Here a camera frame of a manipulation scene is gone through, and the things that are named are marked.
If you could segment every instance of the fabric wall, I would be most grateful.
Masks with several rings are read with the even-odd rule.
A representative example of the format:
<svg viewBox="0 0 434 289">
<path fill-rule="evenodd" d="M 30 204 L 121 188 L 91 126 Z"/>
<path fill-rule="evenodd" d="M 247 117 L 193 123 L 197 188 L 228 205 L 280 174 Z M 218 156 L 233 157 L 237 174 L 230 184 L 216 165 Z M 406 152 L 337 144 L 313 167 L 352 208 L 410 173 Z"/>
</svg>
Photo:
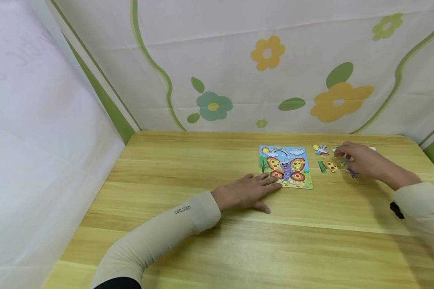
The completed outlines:
<svg viewBox="0 0 434 289">
<path fill-rule="evenodd" d="M 124 140 L 403 134 L 434 162 L 434 0 L 45 1 Z"/>
<path fill-rule="evenodd" d="M 27 3 L 0 0 L 0 289 L 43 286 L 119 157 L 96 99 Z"/>
</svg>

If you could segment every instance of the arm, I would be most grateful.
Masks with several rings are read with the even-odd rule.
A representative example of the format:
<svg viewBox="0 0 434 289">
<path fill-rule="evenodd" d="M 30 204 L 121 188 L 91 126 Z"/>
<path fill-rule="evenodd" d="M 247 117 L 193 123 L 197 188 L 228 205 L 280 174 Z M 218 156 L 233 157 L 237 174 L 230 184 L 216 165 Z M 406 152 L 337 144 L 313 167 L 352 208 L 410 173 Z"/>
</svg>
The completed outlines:
<svg viewBox="0 0 434 289">
<path fill-rule="evenodd" d="M 356 173 L 380 180 L 390 186 L 407 224 L 417 229 L 434 249 L 434 186 L 423 183 L 407 171 L 367 146 L 345 142 L 335 156 L 349 159 L 347 166 Z"/>
<path fill-rule="evenodd" d="M 434 249 L 434 185 L 417 183 L 398 189 L 394 200 L 407 224 L 417 229 Z"/>
<path fill-rule="evenodd" d="M 110 247 L 90 288 L 116 277 L 128 277 L 140 284 L 148 266 L 189 235 L 212 228 L 220 216 L 214 198 L 206 191 L 149 220 Z"/>
<path fill-rule="evenodd" d="M 140 288 L 143 272 L 148 266 L 189 235 L 213 227 L 224 210 L 252 207 L 269 214 L 270 209 L 259 199 L 281 188 L 277 180 L 277 177 L 268 177 L 268 173 L 257 177 L 248 174 L 212 192 L 196 195 L 182 205 L 154 217 L 110 247 L 96 269 L 90 289 L 101 284 L 97 289 L 118 288 L 119 277 L 124 277 L 121 281 L 129 282 L 129 286 L 132 286 L 129 288 Z"/>
</svg>

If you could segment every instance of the white cloud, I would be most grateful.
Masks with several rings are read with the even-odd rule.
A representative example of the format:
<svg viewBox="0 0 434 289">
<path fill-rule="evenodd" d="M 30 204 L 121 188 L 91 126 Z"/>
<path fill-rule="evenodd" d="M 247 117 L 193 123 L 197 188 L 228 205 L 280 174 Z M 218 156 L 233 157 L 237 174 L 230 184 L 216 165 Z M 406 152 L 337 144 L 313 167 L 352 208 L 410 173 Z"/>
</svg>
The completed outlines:
<svg viewBox="0 0 434 289">
<path fill-rule="evenodd" d="M 305 150 L 303 149 L 292 149 L 291 152 L 289 152 L 293 155 L 302 155 L 303 153 L 305 153 Z"/>
</svg>

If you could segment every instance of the beige arm sleeve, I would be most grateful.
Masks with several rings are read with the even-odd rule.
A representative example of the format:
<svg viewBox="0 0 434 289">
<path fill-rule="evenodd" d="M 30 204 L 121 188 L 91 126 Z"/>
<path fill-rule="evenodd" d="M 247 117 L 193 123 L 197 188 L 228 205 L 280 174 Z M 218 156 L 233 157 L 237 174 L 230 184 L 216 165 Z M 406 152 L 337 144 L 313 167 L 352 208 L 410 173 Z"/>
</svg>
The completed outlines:
<svg viewBox="0 0 434 289">
<path fill-rule="evenodd" d="M 407 224 L 421 232 L 434 249 L 434 185 L 417 183 L 398 189 L 394 200 Z"/>
<path fill-rule="evenodd" d="M 90 289 L 116 277 L 141 284 L 144 270 L 191 234 L 213 227 L 221 214 L 206 191 L 139 226 L 114 243 L 102 258 Z"/>
</svg>

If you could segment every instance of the table surface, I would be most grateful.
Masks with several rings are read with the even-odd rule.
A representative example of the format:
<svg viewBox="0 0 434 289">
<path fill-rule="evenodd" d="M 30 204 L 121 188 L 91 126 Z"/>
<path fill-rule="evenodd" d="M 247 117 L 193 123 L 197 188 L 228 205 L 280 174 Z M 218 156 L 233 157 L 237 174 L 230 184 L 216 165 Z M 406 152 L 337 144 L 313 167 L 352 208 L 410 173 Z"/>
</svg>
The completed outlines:
<svg viewBox="0 0 434 289">
<path fill-rule="evenodd" d="M 86 213 L 45 289 L 86 289 L 116 240 L 192 195 L 258 172 L 259 145 L 305 147 L 314 190 L 268 195 L 270 215 L 231 211 L 152 267 L 144 289 L 434 288 L 434 253 L 389 209 L 391 190 L 321 173 L 312 146 L 374 146 L 434 184 L 434 165 L 403 136 L 137 133 Z"/>
</svg>

